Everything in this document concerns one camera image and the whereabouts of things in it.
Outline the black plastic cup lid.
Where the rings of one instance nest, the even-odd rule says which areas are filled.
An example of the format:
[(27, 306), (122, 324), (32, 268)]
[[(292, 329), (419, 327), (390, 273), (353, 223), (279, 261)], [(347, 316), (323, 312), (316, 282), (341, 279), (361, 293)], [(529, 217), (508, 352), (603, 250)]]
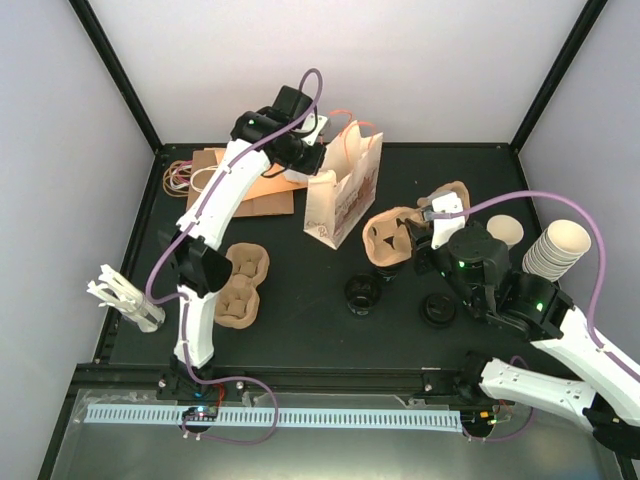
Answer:
[(456, 306), (450, 296), (443, 293), (432, 293), (421, 300), (419, 313), (428, 326), (444, 329), (450, 327), (455, 320)]

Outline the black paper coffee cup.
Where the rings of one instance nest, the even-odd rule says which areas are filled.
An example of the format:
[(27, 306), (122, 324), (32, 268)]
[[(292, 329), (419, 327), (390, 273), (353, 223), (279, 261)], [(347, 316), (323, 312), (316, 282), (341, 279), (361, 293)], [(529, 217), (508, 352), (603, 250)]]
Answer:
[(403, 267), (403, 263), (389, 266), (376, 266), (375, 275), (382, 284), (390, 284), (397, 278)]

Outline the single paper coffee cup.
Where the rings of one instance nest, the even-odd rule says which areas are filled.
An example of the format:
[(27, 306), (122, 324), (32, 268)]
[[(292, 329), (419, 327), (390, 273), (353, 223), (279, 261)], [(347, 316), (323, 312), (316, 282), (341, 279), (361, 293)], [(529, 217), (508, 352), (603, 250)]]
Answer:
[(524, 238), (524, 228), (514, 217), (504, 214), (492, 216), (486, 225), (489, 234), (505, 243), (508, 249), (519, 244)]

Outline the separated brown cup carrier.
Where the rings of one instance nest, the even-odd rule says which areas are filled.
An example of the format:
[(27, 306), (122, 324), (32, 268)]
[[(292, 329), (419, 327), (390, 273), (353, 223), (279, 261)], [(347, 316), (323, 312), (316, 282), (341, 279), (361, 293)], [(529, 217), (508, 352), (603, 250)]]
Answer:
[(425, 227), (427, 223), (420, 213), (422, 207), (430, 207), (432, 201), (441, 195), (455, 193), (461, 200), (464, 210), (470, 204), (470, 194), (462, 181), (446, 183), (438, 187), (427, 197), (417, 200), (416, 207), (399, 206), (371, 217), (362, 231), (362, 240), (367, 258), (375, 267), (395, 267), (412, 256), (412, 245), (407, 219)]

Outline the brown kraft paper bag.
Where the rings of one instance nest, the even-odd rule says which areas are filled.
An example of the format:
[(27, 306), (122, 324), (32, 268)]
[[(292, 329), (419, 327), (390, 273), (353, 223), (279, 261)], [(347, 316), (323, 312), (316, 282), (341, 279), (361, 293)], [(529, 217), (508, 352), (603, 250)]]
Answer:
[[(190, 160), (172, 162), (163, 174), (163, 190), (173, 198), (185, 198), (186, 209), (199, 198), (218, 165), (212, 151), (196, 150)], [(235, 217), (289, 215), (294, 213), (294, 191), (242, 201)]]

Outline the orange kraft paper bag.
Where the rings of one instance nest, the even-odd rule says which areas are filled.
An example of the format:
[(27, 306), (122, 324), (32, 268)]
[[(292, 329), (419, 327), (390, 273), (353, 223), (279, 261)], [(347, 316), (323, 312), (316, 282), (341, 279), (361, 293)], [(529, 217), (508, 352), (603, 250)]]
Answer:
[[(205, 148), (204, 150), (212, 151), (214, 153), (215, 160), (213, 161), (213, 164), (217, 165), (222, 161), (226, 149), (224, 147), (210, 147)], [(285, 178), (284, 174), (270, 179), (259, 176), (258, 179), (249, 188), (243, 200), (252, 200), (254, 198), (259, 198), (270, 194), (294, 191), (303, 188), (307, 188), (306, 183), (303, 184), (289, 181)]]

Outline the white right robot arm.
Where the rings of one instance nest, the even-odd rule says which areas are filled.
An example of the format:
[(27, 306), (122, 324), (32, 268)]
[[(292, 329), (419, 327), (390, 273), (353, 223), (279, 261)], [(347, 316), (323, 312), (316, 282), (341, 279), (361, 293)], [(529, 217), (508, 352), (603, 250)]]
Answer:
[(562, 379), (518, 368), (477, 352), (466, 356), (454, 379), (457, 396), (525, 404), (565, 418), (601, 445), (639, 457), (638, 365), (613, 359), (616, 346), (598, 346), (573, 300), (549, 280), (513, 269), (507, 245), (478, 223), (454, 232), (444, 244), (430, 226), (406, 221), (416, 268), (434, 269), (467, 311), (553, 357), (575, 374)]

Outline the brown pulp cup carrier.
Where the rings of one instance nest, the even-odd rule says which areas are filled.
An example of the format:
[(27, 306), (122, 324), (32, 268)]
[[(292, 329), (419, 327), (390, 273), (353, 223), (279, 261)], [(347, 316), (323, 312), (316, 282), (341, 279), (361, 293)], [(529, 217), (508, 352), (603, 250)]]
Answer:
[(226, 258), (231, 261), (231, 276), (219, 292), (214, 321), (225, 328), (245, 329), (258, 315), (260, 297), (258, 287), (265, 281), (270, 257), (258, 244), (236, 243), (231, 245)]

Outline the printed white paper bag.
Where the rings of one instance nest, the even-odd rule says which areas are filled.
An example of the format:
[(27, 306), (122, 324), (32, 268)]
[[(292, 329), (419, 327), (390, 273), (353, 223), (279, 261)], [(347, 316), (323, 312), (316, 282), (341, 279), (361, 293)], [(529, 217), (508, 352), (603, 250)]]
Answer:
[(318, 173), (307, 180), (303, 230), (336, 250), (376, 198), (383, 134), (374, 124), (355, 119), (344, 109), (347, 123), (326, 145)]

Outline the stack of paper cups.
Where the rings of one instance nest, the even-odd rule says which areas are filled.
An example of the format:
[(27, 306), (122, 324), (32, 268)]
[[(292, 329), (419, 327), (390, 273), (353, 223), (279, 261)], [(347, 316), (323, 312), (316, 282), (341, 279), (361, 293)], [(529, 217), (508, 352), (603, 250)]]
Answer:
[(525, 273), (556, 282), (589, 251), (590, 234), (580, 224), (559, 219), (532, 244), (522, 260)]

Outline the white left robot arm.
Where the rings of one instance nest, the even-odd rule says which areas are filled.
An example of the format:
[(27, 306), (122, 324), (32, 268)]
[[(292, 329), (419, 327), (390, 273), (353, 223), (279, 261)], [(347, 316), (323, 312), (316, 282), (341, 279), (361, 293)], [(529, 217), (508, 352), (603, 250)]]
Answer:
[(193, 399), (207, 397), (215, 384), (213, 372), (203, 366), (214, 355), (214, 311), (232, 274), (231, 260), (219, 252), (226, 229), (251, 186), (273, 165), (304, 175), (318, 172), (325, 147), (317, 137), (326, 124), (317, 115), (318, 100), (283, 86), (272, 105), (242, 114), (223, 160), (177, 221), (167, 248), (182, 308), (174, 355), (188, 365), (179, 386)]

